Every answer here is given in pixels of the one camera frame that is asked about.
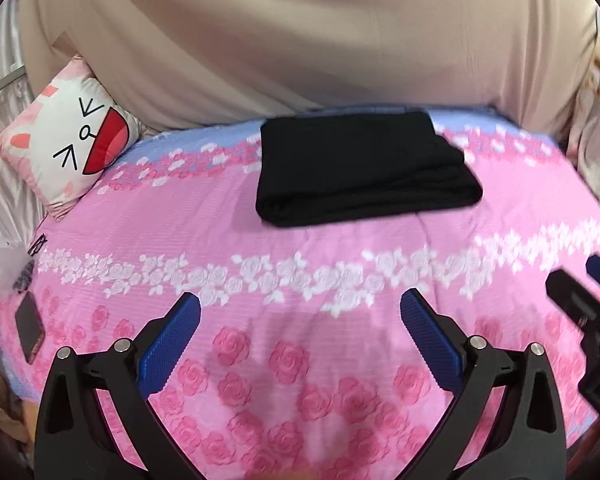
beige fabric backdrop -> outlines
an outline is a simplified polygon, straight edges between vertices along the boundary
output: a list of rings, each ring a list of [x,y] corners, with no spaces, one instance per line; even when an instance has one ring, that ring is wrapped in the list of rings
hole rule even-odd
[[[493,105],[564,130],[593,0],[21,0],[35,92],[76,51],[157,130],[351,104]]]

bed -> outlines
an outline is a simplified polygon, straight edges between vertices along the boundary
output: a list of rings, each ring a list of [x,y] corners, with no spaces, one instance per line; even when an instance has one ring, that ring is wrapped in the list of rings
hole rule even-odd
[[[547,137],[484,110],[430,114],[484,187],[474,208],[279,230],[254,211],[261,121],[138,142],[71,214],[38,229],[48,242],[31,290],[46,339],[32,365],[14,325],[18,298],[0,303],[14,391],[38,402],[59,346],[104,350],[188,290],[202,322],[150,402],[200,471],[228,479],[311,465],[326,478],[392,479],[450,400],[400,322],[400,295],[416,286],[466,333],[501,348],[545,345],[573,444],[596,417],[576,389],[578,330],[544,279],[560,265],[598,291],[584,263],[600,254],[600,207]]]

black fabric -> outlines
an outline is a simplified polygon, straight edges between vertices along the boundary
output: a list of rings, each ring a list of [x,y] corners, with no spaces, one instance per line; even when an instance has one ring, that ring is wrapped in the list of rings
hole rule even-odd
[[[309,226],[471,206],[482,187],[424,112],[265,122],[260,217]]]

red open mouth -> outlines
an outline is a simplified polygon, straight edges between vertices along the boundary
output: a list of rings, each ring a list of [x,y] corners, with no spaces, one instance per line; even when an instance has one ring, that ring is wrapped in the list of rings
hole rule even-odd
[[[82,174],[104,170],[122,152],[129,140],[129,126],[117,110],[109,108],[93,141]]]

white rose pattern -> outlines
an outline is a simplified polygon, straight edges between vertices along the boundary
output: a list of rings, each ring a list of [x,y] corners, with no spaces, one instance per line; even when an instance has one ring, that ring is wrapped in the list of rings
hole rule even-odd
[[[387,286],[401,290],[415,286],[427,292],[433,283],[449,288],[459,282],[459,293],[471,299],[492,283],[497,268],[507,267],[515,274],[535,266],[548,272],[559,263],[561,253],[578,251],[588,256],[599,245],[600,221],[589,219],[574,228],[563,223],[542,226],[526,240],[513,230],[505,235],[477,236],[469,247],[445,255],[429,246],[408,255],[401,248],[377,254],[365,250],[357,262],[337,262],[314,270],[309,270],[299,252],[275,263],[269,254],[234,254],[224,266],[190,267],[185,253],[177,258],[142,254],[139,263],[131,263],[114,262],[112,254],[88,253],[78,258],[70,250],[44,248],[38,272],[60,273],[62,283],[82,280],[89,285],[97,280],[106,286],[106,297],[127,294],[132,287],[143,285],[149,295],[164,294],[167,288],[179,296],[187,290],[196,294],[204,307],[225,305],[240,294],[261,294],[263,304],[283,303],[286,293],[299,294],[305,301],[318,296],[323,298],[320,310],[338,317],[361,304],[371,307]]]

